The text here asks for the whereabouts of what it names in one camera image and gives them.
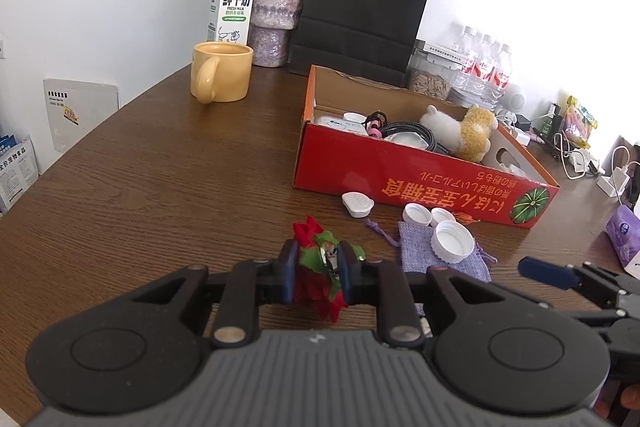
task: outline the yellow mug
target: yellow mug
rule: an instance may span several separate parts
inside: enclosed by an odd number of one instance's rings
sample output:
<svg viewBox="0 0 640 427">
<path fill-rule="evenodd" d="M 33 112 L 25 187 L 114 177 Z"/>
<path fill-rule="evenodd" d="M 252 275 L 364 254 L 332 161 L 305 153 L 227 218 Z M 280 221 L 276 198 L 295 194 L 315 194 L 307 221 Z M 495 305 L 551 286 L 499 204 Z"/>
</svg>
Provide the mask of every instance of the yellow mug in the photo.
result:
<svg viewBox="0 0 640 427">
<path fill-rule="evenodd" d="M 254 51 L 243 44 L 201 42 L 193 47 L 191 94 L 200 103 L 246 97 Z"/>
</svg>

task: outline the vase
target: vase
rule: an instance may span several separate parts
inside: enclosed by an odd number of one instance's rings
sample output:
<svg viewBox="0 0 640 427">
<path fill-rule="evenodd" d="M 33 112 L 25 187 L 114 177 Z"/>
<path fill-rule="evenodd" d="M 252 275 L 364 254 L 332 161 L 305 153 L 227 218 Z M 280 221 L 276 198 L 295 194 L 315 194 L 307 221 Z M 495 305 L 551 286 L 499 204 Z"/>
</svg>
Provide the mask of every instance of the vase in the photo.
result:
<svg viewBox="0 0 640 427">
<path fill-rule="evenodd" d="M 302 0 L 254 0 L 247 44 L 254 65 L 278 68 L 287 62 L 289 33 L 298 27 Z"/>
<path fill-rule="evenodd" d="M 280 68 L 289 56 L 289 35 L 291 30 L 260 28 L 249 24 L 247 45 L 254 50 L 254 66 Z"/>
</svg>

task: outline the purple string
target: purple string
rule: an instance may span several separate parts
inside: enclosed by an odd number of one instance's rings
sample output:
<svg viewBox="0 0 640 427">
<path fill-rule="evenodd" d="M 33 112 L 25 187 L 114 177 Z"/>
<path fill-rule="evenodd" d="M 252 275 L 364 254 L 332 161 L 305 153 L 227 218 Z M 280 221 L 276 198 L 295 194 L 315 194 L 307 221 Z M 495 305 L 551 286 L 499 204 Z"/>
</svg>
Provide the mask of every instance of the purple string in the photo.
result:
<svg viewBox="0 0 640 427">
<path fill-rule="evenodd" d="M 482 259 L 484 259 L 485 261 L 489 261 L 489 263 L 498 263 L 498 260 L 493 255 L 490 255 L 484 251 L 484 248 L 479 245 L 478 241 L 476 241 L 476 247 L 478 247 L 478 255 L 482 257 Z"/>
<path fill-rule="evenodd" d="M 385 240 L 388 242 L 388 244 L 390 244 L 392 247 L 400 248 L 400 243 L 396 241 L 393 237 L 388 235 L 388 233 L 386 233 L 384 230 L 382 230 L 375 221 L 367 219 L 367 222 L 365 223 L 365 225 L 367 226 L 368 229 L 371 229 L 374 232 L 379 233 L 382 237 L 384 237 Z"/>
</svg>

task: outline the watermelon print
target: watermelon print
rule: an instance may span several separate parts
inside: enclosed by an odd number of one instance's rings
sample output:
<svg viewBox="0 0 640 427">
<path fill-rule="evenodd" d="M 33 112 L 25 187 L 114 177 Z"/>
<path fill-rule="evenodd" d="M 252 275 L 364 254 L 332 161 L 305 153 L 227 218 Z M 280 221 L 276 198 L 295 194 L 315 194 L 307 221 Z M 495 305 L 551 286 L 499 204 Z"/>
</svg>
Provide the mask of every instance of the watermelon print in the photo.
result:
<svg viewBox="0 0 640 427">
<path fill-rule="evenodd" d="M 532 188 L 515 202 L 509 217 L 516 225 L 526 223 L 542 213 L 548 202 L 549 191 L 546 188 Z"/>
</svg>

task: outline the screw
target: screw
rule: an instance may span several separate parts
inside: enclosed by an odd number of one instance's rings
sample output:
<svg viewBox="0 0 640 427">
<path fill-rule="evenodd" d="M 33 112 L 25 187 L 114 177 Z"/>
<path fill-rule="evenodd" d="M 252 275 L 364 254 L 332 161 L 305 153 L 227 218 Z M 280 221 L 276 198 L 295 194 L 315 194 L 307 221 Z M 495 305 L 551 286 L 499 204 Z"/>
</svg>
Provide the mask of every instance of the screw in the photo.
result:
<svg viewBox="0 0 640 427">
<path fill-rule="evenodd" d="M 413 342 L 420 338 L 420 330 L 413 326 L 396 326 L 391 328 L 389 336 L 396 342 Z"/>
<path fill-rule="evenodd" d="M 224 326 L 223 328 L 218 328 L 213 333 L 213 337 L 217 341 L 225 344 L 235 344 L 236 342 L 243 341 L 246 337 L 246 333 L 242 328 L 237 328 L 235 326 Z"/>
</svg>

